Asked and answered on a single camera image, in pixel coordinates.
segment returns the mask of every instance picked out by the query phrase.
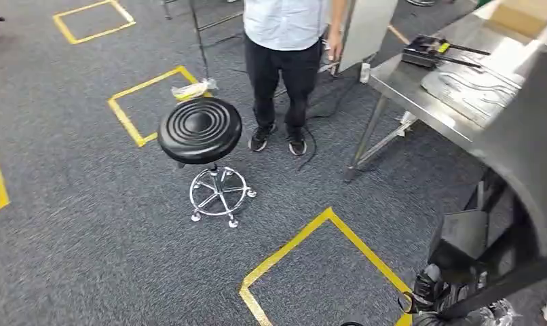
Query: cardboard box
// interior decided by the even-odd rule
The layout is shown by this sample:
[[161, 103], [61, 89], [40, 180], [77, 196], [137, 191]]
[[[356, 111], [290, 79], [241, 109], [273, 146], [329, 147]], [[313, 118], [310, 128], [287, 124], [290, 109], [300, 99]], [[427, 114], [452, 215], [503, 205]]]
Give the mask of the cardboard box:
[[535, 39], [547, 26], [547, 0], [503, 0], [489, 20]]

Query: black sneaker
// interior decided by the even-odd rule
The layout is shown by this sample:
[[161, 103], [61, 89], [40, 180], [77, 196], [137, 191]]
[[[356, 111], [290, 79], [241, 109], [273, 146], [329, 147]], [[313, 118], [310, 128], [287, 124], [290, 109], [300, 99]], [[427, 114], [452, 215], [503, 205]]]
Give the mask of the black sneaker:
[[307, 144], [301, 133], [301, 128], [288, 127], [288, 146], [295, 156], [302, 156], [307, 151]]
[[248, 147], [253, 151], [263, 151], [267, 145], [267, 138], [276, 131], [276, 128], [275, 122], [268, 127], [258, 126], [248, 142]]
[[440, 270], [431, 264], [417, 275], [413, 285], [413, 295], [418, 311], [433, 311], [440, 293]]

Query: stool caster wheel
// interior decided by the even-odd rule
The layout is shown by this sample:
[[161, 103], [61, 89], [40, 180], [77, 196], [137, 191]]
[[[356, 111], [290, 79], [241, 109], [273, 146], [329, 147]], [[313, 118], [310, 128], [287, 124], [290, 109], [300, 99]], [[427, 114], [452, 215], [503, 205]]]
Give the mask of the stool caster wheel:
[[248, 195], [249, 198], [254, 198], [255, 196], [257, 196], [257, 193], [252, 188], [248, 188], [246, 195]]
[[228, 214], [229, 215], [229, 221], [227, 222], [229, 227], [231, 227], [232, 229], [235, 229], [238, 227], [238, 220], [234, 219], [233, 218], [233, 214]]
[[194, 222], [197, 222], [200, 219], [202, 219], [202, 214], [200, 214], [200, 212], [195, 212], [194, 214], [191, 215], [191, 220]]

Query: white plastic bag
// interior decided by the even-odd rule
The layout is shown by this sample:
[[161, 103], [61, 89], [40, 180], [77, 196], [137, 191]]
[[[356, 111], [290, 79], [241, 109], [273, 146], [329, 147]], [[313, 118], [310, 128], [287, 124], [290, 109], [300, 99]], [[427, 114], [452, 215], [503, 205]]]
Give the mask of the white plastic bag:
[[202, 79], [202, 82], [197, 84], [191, 84], [184, 87], [172, 87], [172, 94], [178, 99], [178, 101], [185, 101], [190, 98], [199, 97], [208, 90], [217, 90], [218, 86], [216, 80], [213, 78]]

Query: black stool seat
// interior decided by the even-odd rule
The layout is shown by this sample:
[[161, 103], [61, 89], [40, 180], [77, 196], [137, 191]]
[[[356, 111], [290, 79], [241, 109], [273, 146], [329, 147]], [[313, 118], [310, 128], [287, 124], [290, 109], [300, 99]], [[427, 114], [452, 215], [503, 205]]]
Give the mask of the black stool seat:
[[238, 110], [215, 97], [179, 103], [163, 120], [157, 140], [166, 154], [183, 164], [207, 164], [226, 156], [242, 136]]

